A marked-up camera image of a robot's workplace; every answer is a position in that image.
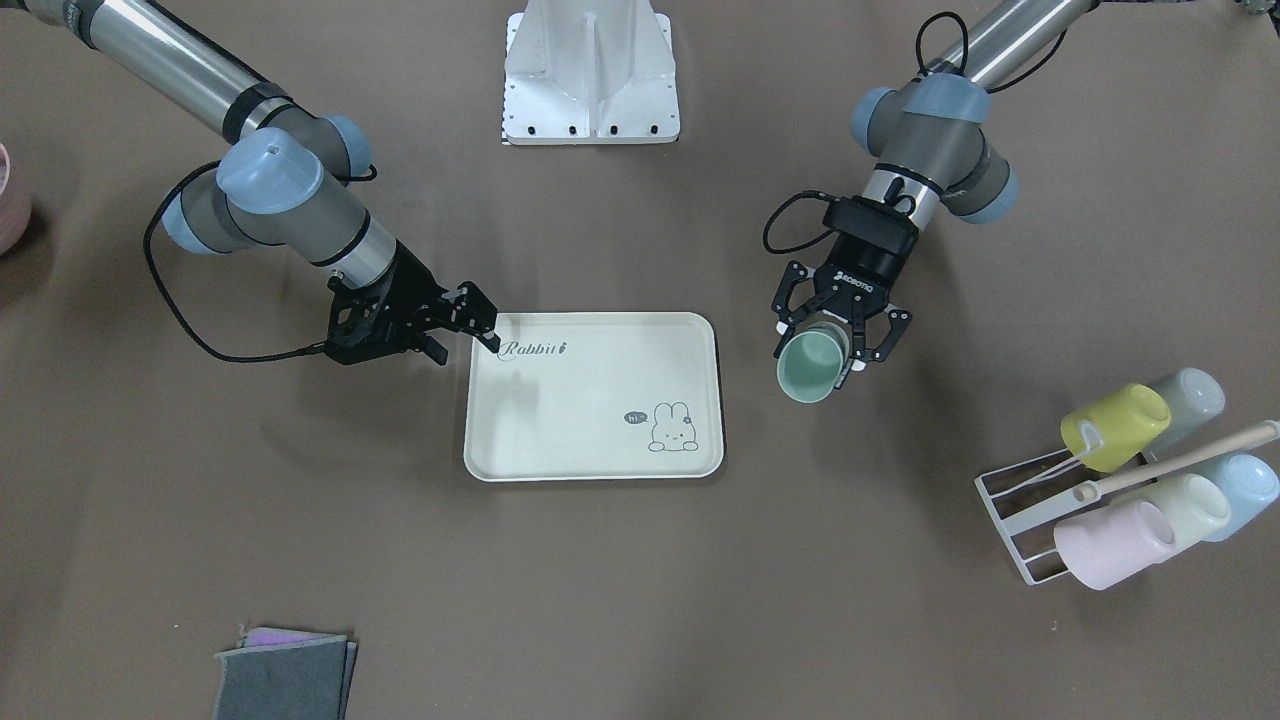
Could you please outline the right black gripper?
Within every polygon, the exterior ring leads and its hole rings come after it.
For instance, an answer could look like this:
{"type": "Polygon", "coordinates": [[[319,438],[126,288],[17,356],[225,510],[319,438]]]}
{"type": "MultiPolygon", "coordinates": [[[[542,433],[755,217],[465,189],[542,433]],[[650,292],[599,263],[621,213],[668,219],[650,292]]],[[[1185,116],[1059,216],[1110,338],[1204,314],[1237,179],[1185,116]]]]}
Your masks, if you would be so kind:
{"type": "Polygon", "coordinates": [[[500,351],[493,301],[471,281],[445,290],[402,243],[374,283],[349,290],[332,279],[329,286],[334,299],[325,355],[342,365],[415,351],[444,366],[451,351],[435,329],[445,328],[474,337],[492,354],[500,351]]]}

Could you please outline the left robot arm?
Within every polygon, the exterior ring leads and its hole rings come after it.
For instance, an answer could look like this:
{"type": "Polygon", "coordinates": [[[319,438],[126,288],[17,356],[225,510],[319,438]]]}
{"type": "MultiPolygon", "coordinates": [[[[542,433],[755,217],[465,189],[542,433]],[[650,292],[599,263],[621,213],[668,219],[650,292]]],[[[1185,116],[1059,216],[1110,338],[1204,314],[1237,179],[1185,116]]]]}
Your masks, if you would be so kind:
{"type": "Polygon", "coordinates": [[[783,392],[817,404],[846,377],[886,360],[911,323],[891,290],[937,208],[991,223],[1018,200],[1019,179],[987,140],[993,95],[1028,77],[1025,63],[1056,49],[1093,1],[1005,1],[900,88],[881,87],[856,105],[852,136],[874,159],[867,187],[841,197],[808,190],[826,205],[833,240],[817,268],[791,261],[772,300],[783,392]]]}

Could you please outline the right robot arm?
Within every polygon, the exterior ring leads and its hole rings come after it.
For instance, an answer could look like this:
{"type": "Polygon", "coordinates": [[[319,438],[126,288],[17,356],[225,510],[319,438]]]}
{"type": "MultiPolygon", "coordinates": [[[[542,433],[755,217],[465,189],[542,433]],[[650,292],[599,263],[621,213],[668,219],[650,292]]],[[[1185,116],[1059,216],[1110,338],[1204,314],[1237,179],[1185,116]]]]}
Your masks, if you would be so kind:
{"type": "Polygon", "coordinates": [[[352,193],[378,172],[349,118],[307,111],[155,1],[14,1],[12,9],[67,28],[228,142],[221,160],[166,193],[143,233],[145,260],[174,316],[180,309],[152,252],[157,228],[193,254],[289,247],[325,272],[333,296],[326,336],[287,357],[353,365],[413,351],[445,364],[439,331],[499,350],[492,300],[471,282],[440,286],[352,193]]]}

